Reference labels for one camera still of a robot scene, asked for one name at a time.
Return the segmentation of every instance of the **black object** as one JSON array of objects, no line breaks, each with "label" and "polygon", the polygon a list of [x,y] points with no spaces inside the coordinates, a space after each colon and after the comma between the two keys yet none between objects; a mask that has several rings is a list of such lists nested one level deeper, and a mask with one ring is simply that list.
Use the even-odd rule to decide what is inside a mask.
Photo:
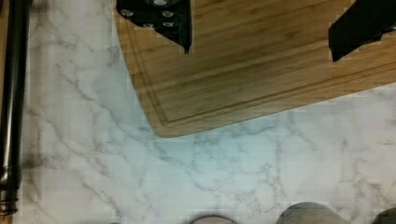
[{"label": "black object", "polygon": [[373,221],[373,224],[394,224],[396,223],[396,208],[390,208],[380,213]]},{"label": "black object", "polygon": [[236,224],[236,222],[227,217],[208,215],[196,218],[191,224]]},{"label": "black object", "polygon": [[9,1],[3,108],[0,126],[0,216],[18,211],[21,185],[21,123],[30,0]]},{"label": "black object", "polygon": [[276,224],[348,224],[320,203],[297,203],[286,209]]},{"label": "black object", "polygon": [[179,44],[188,54],[192,42],[190,0],[117,0],[117,11],[140,27]]},{"label": "black object", "polygon": [[329,29],[332,60],[381,40],[383,34],[396,30],[395,23],[395,0],[357,0]]}]

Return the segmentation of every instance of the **cylindrical object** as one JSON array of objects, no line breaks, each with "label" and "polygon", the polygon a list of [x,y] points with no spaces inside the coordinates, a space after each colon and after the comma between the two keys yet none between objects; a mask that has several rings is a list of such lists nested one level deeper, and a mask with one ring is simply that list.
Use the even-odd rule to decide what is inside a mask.
[{"label": "cylindrical object", "polygon": [[192,222],[192,224],[236,224],[226,217],[208,216],[200,217]]},{"label": "cylindrical object", "polygon": [[7,49],[0,125],[0,216],[18,211],[21,184],[21,122],[30,0],[9,1]]},{"label": "cylindrical object", "polygon": [[396,223],[396,208],[390,208],[380,213],[373,221],[373,224],[394,224]]},{"label": "cylindrical object", "polygon": [[289,207],[276,224],[348,224],[328,207],[319,203],[297,203]]}]

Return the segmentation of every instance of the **bamboo board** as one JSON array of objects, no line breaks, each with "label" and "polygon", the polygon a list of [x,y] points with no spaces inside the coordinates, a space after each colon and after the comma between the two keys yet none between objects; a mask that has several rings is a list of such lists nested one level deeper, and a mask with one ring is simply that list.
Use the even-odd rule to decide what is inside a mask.
[{"label": "bamboo board", "polygon": [[396,81],[396,34],[333,63],[350,0],[191,0],[191,54],[115,9],[124,60],[159,136],[197,133]]},{"label": "bamboo board", "polygon": [[11,224],[12,217],[0,217],[0,224]]}]

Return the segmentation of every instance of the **white marble surface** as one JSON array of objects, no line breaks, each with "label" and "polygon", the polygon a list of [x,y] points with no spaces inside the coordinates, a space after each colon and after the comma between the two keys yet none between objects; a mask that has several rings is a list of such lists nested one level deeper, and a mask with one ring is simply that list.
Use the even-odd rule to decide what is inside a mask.
[{"label": "white marble surface", "polygon": [[352,223],[396,204],[396,84],[179,138],[145,120],[110,0],[35,0],[23,224],[275,223],[319,202]]}]

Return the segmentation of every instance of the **metal pole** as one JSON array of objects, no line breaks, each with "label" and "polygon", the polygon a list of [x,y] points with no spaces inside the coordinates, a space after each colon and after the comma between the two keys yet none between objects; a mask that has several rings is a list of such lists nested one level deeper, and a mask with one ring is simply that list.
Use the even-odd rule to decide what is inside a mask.
[{"label": "metal pole", "polygon": [[3,107],[0,125],[0,216],[18,211],[21,185],[21,124],[30,0],[10,0]]}]

